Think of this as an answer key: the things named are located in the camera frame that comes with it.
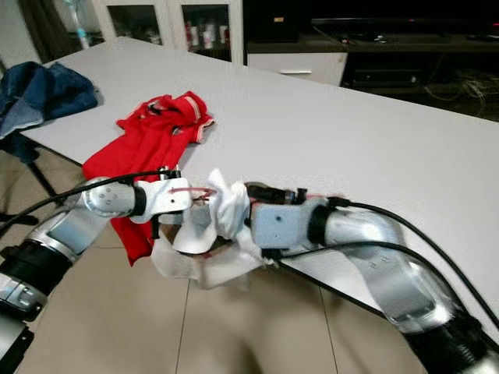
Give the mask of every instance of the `red shirt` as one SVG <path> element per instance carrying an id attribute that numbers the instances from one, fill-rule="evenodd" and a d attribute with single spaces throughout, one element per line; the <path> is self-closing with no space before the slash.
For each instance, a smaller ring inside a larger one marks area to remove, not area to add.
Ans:
<path id="1" fill-rule="evenodd" d="M 169 95 L 142 103 L 117 125 L 125 134 L 113 140 L 83 165 L 86 179 L 116 177 L 138 171 L 175 168 L 189 143 L 202 143 L 203 129 L 213 124 L 206 104 L 194 93 L 172 99 Z M 157 175 L 137 180 L 157 181 Z M 129 218 L 114 218 L 113 228 L 128 253 L 130 265 L 152 250 L 150 222 L 134 224 Z"/>

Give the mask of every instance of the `wire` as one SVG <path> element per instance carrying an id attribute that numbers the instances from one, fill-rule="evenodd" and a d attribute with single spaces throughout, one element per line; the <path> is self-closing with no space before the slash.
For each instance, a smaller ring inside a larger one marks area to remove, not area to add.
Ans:
<path id="1" fill-rule="evenodd" d="M 445 53 L 441 53 L 441 55 L 438 57 L 437 64 L 435 64 L 434 70 L 430 74 L 430 78 L 426 81 L 426 84 L 430 84 L 432 79 L 437 75 L 438 69 L 440 68 L 440 65 L 442 65 L 442 61 L 444 60 Z"/>
<path id="2" fill-rule="evenodd" d="M 322 30 L 318 29 L 317 27 L 313 26 L 313 29 L 318 32 L 320 35 L 322 35 L 323 37 L 325 37 L 328 41 L 330 41 L 334 46 L 341 46 L 345 51 L 349 51 L 348 47 L 342 43 L 341 41 L 337 41 L 336 39 L 334 39 L 331 35 L 323 32 Z"/>
<path id="3" fill-rule="evenodd" d="M 423 89 L 431 97 L 433 97 L 433 98 L 435 98 L 437 100 L 442 100 L 442 101 L 454 101 L 454 100 L 458 99 L 462 95 L 462 89 L 455 96 L 453 96 L 453 97 L 437 96 L 428 86 L 423 86 Z"/>
<path id="4" fill-rule="evenodd" d="M 406 226 L 409 230 L 414 232 L 416 235 L 418 235 L 422 240 L 424 240 L 431 248 L 435 250 L 438 255 L 442 259 L 445 260 L 445 262 L 455 271 L 455 273 L 458 275 L 458 277 L 461 279 L 462 283 L 468 288 L 468 290 L 471 292 L 475 300 L 478 301 L 480 306 L 483 308 L 483 311 L 488 315 L 490 320 L 494 323 L 496 328 L 499 330 L 499 319 L 495 316 L 494 312 L 490 308 L 490 306 L 487 304 L 487 302 L 483 299 L 482 295 L 476 290 L 476 288 L 473 286 L 471 281 L 468 279 L 468 277 L 462 272 L 462 270 L 459 268 L 459 266 L 451 259 L 451 257 L 440 247 L 435 243 L 433 240 L 431 240 L 428 235 L 426 235 L 424 232 L 422 232 L 420 229 L 418 229 L 415 225 L 411 224 L 409 221 L 407 221 L 405 218 L 400 217 L 398 214 L 391 212 L 390 210 L 386 210 L 383 208 L 380 208 L 378 206 L 374 205 L 369 205 L 369 204 L 364 204 L 364 203 L 355 203 L 355 202 L 350 202 L 347 200 L 347 203 L 342 203 L 341 206 L 352 206 L 355 208 L 361 208 L 365 210 L 371 210 L 376 213 L 381 213 L 384 216 L 390 217 L 392 220 L 397 221 L 400 224 L 403 224 Z"/>
<path id="5" fill-rule="evenodd" d="M 170 193 L 175 193 L 175 192 L 204 192 L 203 195 L 195 198 L 195 199 L 207 199 L 211 195 L 217 193 L 214 189 L 206 189 L 204 187 L 185 187 L 185 188 L 180 188 L 180 189 L 170 189 L 168 192 Z"/>
<path id="6" fill-rule="evenodd" d="M 478 112 L 475 114 L 476 117 L 480 116 L 482 112 L 485 110 L 486 106 L 486 101 L 485 101 L 485 95 L 482 92 L 483 84 L 479 81 L 465 81 L 463 83 L 463 86 L 467 92 L 467 94 L 471 97 L 475 97 L 479 100 L 480 102 L 480 108 Z"/>
<path id="7" fill-rule="evenodd" d="M 371 246 L 375 245 L 378 247 L 393 249 L 393 250 L 402 252 L 402 253 L 406 254 L 407 256 L 410 256 L 413 259 L 417 260 L 418 262 L 422 263 L 428 270 L 430 270 L 433 274 L 435 274 L 438 277 L 438 279 L 445 285 L 445 287 L 448 289 L 448 292 L 451 294 L 451 297 L 462 308 L 462 310 L 467 312 L 467 309 L 464 306 L 462 300 L 456 294 L 456 292 L 454 291 L 454 288 L 452 288 L 452 286 L 449 284 L 447 279 L 445 279 L 444 275 L 430 261 L 425 259 L 418 252 L 415 252 L 412 249 L 409 249 L 403 245 L 390 243 L 390 242 L 377 242 L 377 241 L 339 243 L 339 244 L 327 245 L 325 247 L 321 247 L 318 249 L 311 249 L 307 252 L 293 253 L 291 255 L 283 255 L 283 256 L 281 256 L 280 259 L 295 259 L 295 258 L 302 257 L 302 256 L 312 255 L 312 254 L 318 253 L 318 252 L 333 251 L 333 250 L 339 250 L 339 249 L 345 249 L 345 248 L 351 248 L 351 247 L 365 247 L 368 245 L 371 245 Z"/>
<path id="8" fill-rule="evenodd" d="M 63 193 L 59 193 L 58 195 L 55 195 L 55 196 L 51 196 L 48 199 L 42 200 L 42 201 L 40 201 L 40 202 L 38 202 L 38 203 L 36 203 L 36 204 L 34 204 L 34 205 L 26 208 L 21 213 L 16 214 L 15 216 L 13 216 L 9 220 L 7 220 L 2 226 L 0 226 L 0 238 L 21 217 L 24 217 L 24 216 L 26 216 L 26 215 L 28 215 L 30 213 L 33 213 L 35 210 L 38 210 L 41 207 L 46 206 L 46 205 L 48 205 L 50 203 L 57 202 L 57 201 L 59 201 L 61 199 L 65 199 L 67 197 L 76 195 L 78 193 L 82 193 L 82 192 L 88 191 L 89 189 L 93 189 L 93 188 L 99 187 L 101 185 L 109 185 L 109 184 L 114 183 L 114 182 L 123 182 L 123 181 L 133 180 L 136 177 L 145 177 L 145 176 L 148 176 L 148 175 L 161 175 L 161 174 L 167 174 L 167 173 L 169 173 L 168 170 L 163 170 L 163 171 L 141 171 L 141 172 L 138 172 L 138 173 L 132 173 L 132 174 L 127 174 L 127 175 L 120 175 L 118 177 L 106 179 L 105 181 L 95 182 L 95 183 L 92 183 L 90 185 L 84 185 L 82 187 L 78 187 L 76 189 L 70 189 L 69 191 L 66 191 L 66 192 L 63 192 Z"/>

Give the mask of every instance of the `denim clothing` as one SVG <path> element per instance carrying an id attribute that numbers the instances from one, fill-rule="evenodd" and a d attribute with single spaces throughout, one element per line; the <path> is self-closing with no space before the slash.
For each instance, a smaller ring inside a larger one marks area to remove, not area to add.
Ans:
<path id="1" fill-rule="evenodd" d="M 24 62 L 7 70 L 0 82 L 0 139 L 95 106 L 94 86 L 84 76 L 58 62 L 50 68 Z"/>

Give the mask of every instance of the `drawer handle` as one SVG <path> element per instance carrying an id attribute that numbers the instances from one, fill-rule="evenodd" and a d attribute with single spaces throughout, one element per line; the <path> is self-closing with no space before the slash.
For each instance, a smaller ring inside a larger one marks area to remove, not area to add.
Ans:
<path id="1" fill-rule="evenodd" d="M 284 76 L 304 76 L 306 74 L 312 74 L 312 70 L 288 70 L 283 69 L 279 71 L 280 74 Z"/>

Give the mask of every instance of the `television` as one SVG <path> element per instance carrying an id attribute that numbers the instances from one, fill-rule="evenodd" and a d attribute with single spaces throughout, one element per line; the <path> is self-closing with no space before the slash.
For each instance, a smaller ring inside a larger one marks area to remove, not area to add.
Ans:
<path id="1" fill-rule="evenodd" d="M 496 2 L 457 2 L 446 4 L 371 2 L 352 4 L 316 0 L 310 3 L 313 26 L 339 32 L 380 32 L 386 34 L 493 34 L 499 31 L 499 7 Z"/>

